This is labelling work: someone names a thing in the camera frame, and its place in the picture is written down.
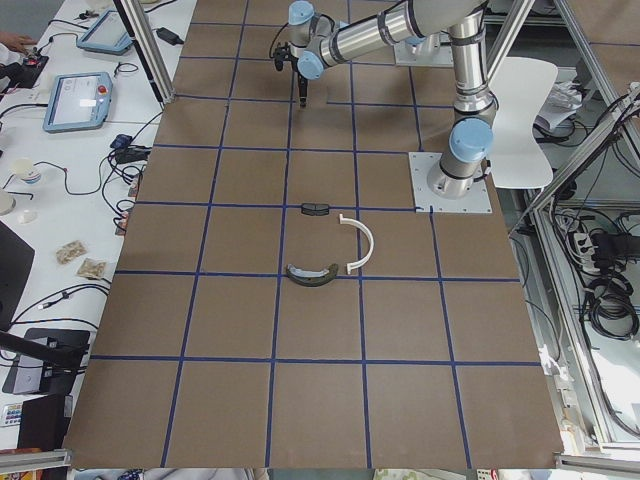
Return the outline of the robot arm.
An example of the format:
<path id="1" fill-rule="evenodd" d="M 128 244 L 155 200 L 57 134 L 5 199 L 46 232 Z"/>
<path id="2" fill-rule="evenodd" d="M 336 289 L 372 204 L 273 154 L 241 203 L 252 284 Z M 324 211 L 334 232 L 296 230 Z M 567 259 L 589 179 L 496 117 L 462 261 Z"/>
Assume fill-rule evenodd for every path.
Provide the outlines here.
<path id="1" fill-rule="evenodd" d="M 289 46 L 298 74 L 316 80 L 330 67 L 385 46 L 415 43 L 446 31 L 455 79 L 455 122 L 448 147 L 427 175 L 430 189 L 447 199 L 466 195 L 488 157 L 497 101 L 486 73 L 484 1 L 398 1 L 354 23 L 339 23 L 308 1 L 288 8 Z"/>

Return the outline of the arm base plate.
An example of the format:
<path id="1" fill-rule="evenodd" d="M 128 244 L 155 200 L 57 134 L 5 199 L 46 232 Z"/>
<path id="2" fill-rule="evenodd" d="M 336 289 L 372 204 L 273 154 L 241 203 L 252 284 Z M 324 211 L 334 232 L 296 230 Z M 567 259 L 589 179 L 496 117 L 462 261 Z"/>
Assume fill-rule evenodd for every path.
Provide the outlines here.
<path id="1" fill-rule="evenodd" d="M 482 169 L 453 179 L 441 169 L 439 152 L 409 152 L 409 170 L 417 213 L 490 214 L 491 201 Z"/>
<path id="2" fill-rule="evenodd" d="M 431 35 L 422 43 L 412 45 L 401 42 L 394 46 L 395 64 L 409 67 L 451 68 L 452 49 L 439 35 Z"/>

